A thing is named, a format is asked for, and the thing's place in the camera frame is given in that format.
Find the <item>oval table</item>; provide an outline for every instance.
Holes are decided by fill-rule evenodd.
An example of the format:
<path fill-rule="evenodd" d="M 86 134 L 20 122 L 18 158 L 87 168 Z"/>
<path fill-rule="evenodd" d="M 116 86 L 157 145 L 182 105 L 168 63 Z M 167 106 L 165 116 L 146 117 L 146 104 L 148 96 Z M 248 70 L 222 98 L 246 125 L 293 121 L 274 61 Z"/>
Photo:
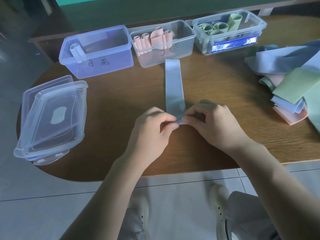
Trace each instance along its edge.
<path fill-rule="evenodd" d="M 301 16 L 268 16 L 258 45 L 292 46 L 320 38 L 320 19 Z M 180 59 L 186 107 L 201 99 L 226 104 L 243 130 L 262 143 L 283 164 L 320 159 L 320 137 L 308 119 L 289 126 L 273 109 L 272 94 L 258 83 L 245 64 L 252 47 L 204 56 L 194 46 Z M 86 78 L 87 117 L 85 137 L 61 159 L 39 169 L 71 181 L 101 181 L 124 152 L 135 119 L 152 106 L 166 109 L 165 65 L 142 68 L 135 54 L 134 66 Z M 72 75 L 53 64 L 34 86 Z M 17 119 L 20 134 L 20 114 Z M 237 168 L 235 161 L 206 143 L 189 125 L 170 136 L 164 153 L 143 176 Z"/>

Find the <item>fingernail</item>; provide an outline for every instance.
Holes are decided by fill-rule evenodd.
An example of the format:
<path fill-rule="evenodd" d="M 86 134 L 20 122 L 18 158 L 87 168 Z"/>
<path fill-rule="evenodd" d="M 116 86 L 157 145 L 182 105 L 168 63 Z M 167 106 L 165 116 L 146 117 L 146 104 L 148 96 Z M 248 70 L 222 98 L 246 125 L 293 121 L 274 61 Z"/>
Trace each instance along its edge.
<path fill-rule="evenodd" d="M 173 126 L 173 130 L 176 130 L 176 129 L 178 129 L 179 128 L 179 124 L 175 124 L 174 126 Z"/>
<path fill-rule="evenodd" d="M 183 117 L 181 118 L 181 121 L 184 122 L 184 123 L 187 123 L 187 122 L 188 122 L 188 119 L 187 119 L 186 116 L 183 116 Z"/>

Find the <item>tile floor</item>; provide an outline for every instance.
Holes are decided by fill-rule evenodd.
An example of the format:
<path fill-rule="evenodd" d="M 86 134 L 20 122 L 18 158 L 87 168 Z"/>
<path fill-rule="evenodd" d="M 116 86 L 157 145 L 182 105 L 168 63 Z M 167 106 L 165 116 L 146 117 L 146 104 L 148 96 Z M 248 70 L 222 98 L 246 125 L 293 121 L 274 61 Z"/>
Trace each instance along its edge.
<path fill-rule="evenodd" d="M 16 118 L 22 93 L 49 66 L 27 38 L 0 40 L 0 239 L 56 240 L 93 196 L 100 182 L 71 182 L 47 175 L 15 158 Z M 286 167 L 320 197 L 320 162 Z M 198 172 L 141 178 L 135 190 L 150 203 L 152 239 L 215 239 L 209 209 L 210 185 L 255 194 L 242 170 Z"/>

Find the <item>hand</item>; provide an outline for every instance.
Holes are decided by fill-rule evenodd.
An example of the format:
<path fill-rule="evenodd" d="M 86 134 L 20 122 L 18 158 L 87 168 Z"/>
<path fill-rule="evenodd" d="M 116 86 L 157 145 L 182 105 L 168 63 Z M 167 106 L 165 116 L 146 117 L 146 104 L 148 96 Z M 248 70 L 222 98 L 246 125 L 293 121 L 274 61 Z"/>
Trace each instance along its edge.
<path fill-rule="evenodd" d="M 182 122 L 194 127 L 207 142 L 226 153 L 250 140 L 226 105 L 208 100 L 201 100 L 188 109 Z"/>
<path fill-rule="evenodd" d="M 171 132 L 179 127 L 177 118 L 163 110 L 152 107 L 138 117 L 131 132 L 125 155 L 135 157 L 146 168 L 163 153 Z M 160 125 L 169 122 L 162 130 Z"/>

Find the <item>white shoe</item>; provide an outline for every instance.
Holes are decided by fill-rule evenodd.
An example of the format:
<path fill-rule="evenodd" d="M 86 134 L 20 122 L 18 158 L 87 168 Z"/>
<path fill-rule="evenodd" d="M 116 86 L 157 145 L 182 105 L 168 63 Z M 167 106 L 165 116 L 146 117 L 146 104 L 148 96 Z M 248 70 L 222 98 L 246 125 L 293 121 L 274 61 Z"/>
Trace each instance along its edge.
<path fill-rule="evenodd" d="M 148 231 L 149 203 L 147 198 L 144 195 L 131 195 L 128 208 L 135 210 L 139 214 L 145 232 L 145 240 L 150 240 Z"/>
<path fill-rule="evenodd" d="M 228 240 L 225 228 L 229 190 L 222 184 L 215 184 L 209 190 L 209 203 L 217 218 L 217 240 Z"/>

